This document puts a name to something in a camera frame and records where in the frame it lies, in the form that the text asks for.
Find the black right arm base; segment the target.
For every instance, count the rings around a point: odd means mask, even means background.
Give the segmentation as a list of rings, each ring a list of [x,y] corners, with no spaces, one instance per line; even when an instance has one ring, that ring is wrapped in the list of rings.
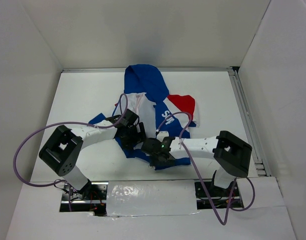
[[[199,180],[195,180],[194,184],[195,184],[197,209],[198,210],[211,210],[212,207],[211,207],[210,201],[204,189],[202,188],[201,182]],[[205,179],[204,185],[206,186],[215,207],[218,209],[225,209],[228,204],[228,198],[229,198],[233,183],[231,183],[227,189],[224,189],[224,188],[215,186],[213,184],[213,179]],[[235,184],[235,187],[232,193],[231,207],[232,208],[243,208],[244,207],[237,183]]]

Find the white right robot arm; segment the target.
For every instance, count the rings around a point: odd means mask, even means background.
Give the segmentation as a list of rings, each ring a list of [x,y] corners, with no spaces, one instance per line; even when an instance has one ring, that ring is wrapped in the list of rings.
[[[150,156],[154,167],[172,167],[190,157],[215,160],[220,165],[211,183],[216,196],[227,192],[235,178],[248,177],[252,155],[251,145],[226,130],[206,138],[147,138],[141,150]]]

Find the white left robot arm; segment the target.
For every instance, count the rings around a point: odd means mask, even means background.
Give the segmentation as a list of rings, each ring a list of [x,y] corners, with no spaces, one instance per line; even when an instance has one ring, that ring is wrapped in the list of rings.
[[[79,154],[90,145],[113,139],[119,140],[126,151],[143,142],[146,133],[139,116],[127,109],[123,116],[111,116],[83,127],[60,125],[41,148],[39,158],[74,188],[79,199],[84,200],[91,195],[92,183],[76,166]]]

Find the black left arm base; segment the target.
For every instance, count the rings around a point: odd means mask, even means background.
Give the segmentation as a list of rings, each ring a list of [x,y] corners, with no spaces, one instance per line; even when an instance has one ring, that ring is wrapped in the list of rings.
[[[85,195],[66,183],[63,186],[55,185],[55,188],[61,191],[60,213],[90,212],[94,216],[106,216],[108,182],[92,182],[90,192]]]

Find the blue white red jacket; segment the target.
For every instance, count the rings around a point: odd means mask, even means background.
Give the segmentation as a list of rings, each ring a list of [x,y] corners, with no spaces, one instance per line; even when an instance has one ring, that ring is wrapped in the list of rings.
[[[130,65],[124,74],[124,93],[127,98],[115,109],[103,112],[90,120],[97,124],[107,117],[121,114],[119,107],[139,116],[147,137],[155,137],[156,129],[167,131],[171,137],[189,138],[189,130],[198,127],[198,111],[195,99],[190,95],[170,94],[160,71],[148,64]]]

